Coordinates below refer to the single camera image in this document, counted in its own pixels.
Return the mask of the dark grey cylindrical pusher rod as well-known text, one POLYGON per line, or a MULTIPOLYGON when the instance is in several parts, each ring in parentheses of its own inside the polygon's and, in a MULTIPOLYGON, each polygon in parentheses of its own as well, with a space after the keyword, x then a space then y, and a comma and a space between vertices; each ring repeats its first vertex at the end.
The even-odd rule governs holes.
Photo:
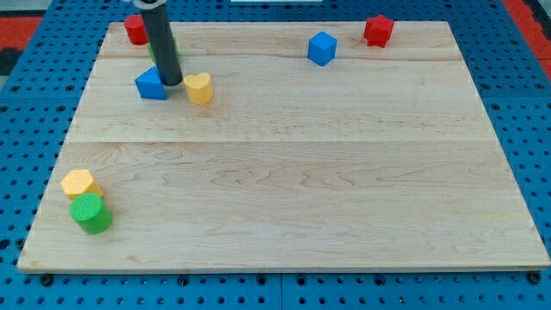
POLYGON ((133 6, 139 10, 144 20, 162 84, 170 87, 180 84, 183 73, 170 27, 166 0, 133 0, 133 6))

